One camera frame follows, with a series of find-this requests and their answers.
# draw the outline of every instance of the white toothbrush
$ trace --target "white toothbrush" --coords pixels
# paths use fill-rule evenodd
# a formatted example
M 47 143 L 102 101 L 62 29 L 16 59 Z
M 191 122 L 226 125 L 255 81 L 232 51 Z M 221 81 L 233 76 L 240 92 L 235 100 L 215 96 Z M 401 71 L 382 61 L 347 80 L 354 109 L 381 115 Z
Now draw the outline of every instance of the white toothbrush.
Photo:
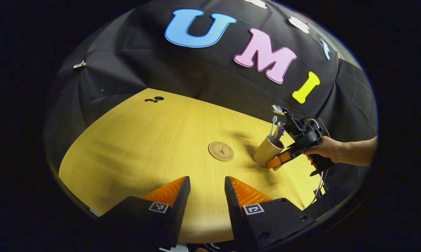
M 273 116 L 273 126 L 271 127 L 271 133 L 268 136 L 268 139 L 271 141 L 271 137 L 273 137 L 273 130 L 274 130 L 274 124 L 276 124 L 277 117 Z

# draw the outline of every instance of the screw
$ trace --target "screw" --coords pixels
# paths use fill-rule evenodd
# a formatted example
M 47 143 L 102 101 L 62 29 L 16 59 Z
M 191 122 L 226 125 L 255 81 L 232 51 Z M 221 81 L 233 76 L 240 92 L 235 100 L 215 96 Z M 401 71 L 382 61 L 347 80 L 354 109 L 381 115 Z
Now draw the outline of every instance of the screw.
M 265 239 L 269 236 L 269 232 L 262 232 L 259 234 L 260 239 Z

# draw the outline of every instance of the black fabric backdrop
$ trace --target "black fabric backdrop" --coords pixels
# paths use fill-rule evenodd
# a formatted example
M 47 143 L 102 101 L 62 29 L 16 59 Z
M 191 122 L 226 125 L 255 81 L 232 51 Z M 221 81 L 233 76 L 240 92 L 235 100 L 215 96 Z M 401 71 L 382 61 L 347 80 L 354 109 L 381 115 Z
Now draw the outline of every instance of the black fabric backdrop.
M 87 127 L 145 88 L 193 97 L 265 121 L 274 115 L 269 107 L 281 105 L 321 119 L 338 141 L 376 136 L 376 104 L 364 72 L 338 59 L 330 45 L 331 60 L 327 60 L 318 33 L 310 30 L 307 35 L 291 26 L 287 22 L 291 14 L 281 6 L 267 3 L 267 7 L 244 1 L 158 0 L 103 25 L 65 59 L 52 84 L 43 131 L 49 165 L 58 171 L 68 148 Z M 204 11 L 190 25 L 190 35 L 204 35 L 214 21 L 212 13 L 232 16 L 237 22 L 228 25 L 210 47 L 182 47 L 164 36 L 172 12 L 181 8 Z M 273 51 L 288 47 L 296 53 L 282 84 L 268 79 L 265 70 L 234 62 L 249 42 L 252 27 L 271 37 Z M 86 67 L 72 68 L 83 60 Z M 292 92 L 305 83 L 309 71 L 321 83 L 300 104 Z M 366 171 L 367 167 L 335 164 L 326 182 L 351 191 Z

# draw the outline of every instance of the human hand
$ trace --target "human hand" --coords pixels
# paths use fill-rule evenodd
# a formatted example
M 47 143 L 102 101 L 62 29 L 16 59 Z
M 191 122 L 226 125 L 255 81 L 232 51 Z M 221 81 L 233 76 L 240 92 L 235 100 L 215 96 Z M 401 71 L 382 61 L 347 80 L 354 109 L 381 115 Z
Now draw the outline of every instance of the human hand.
M 343 142 L 338 142 L 330 137 L 323 136 L 319 145 L 308 148 L 302 152 L 302 154 L 307 156 L 312 165 L 314 165 L 314 161 L 312 157 L 309 156 L 311 154 L 319 154 L 325 158 L 330 158 L 333 163 L 339 163 L 343 160 L 343 144 Z

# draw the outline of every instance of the light blue letter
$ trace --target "light blue letter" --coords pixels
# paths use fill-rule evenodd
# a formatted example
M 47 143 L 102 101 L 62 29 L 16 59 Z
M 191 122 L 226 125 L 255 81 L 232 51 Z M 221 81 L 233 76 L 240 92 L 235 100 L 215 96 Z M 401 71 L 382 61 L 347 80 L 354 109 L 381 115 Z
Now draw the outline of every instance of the light blue letter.
M 322 42 L 322 44 L 324 45 L 324 53 L 325 53 L 325 57 L 326 57 L 328 60 L 330 60 L 330 55 L 329 55 L 329 53 L 330 53 L 330 49 L 329 49 L 329 47 L 327 46 L 327 43 L 326 43 L 326 42 L 324 42 L 324 40 L 321 40 L 321 42 Z
M 165 30 L 165 37 L 173 44 L 187 47 L 207 47 L 217 43 L 226 27 L 237 21 L 231 16 L 214 13 L 211 17 L 215 21 L 207 34 L 195 37 L 187 34 L 188 27 L 195 17 L 203 15 L 204 12 L 197 9 L 179 9 L 175 10 L 173 14 L 174 17 Z

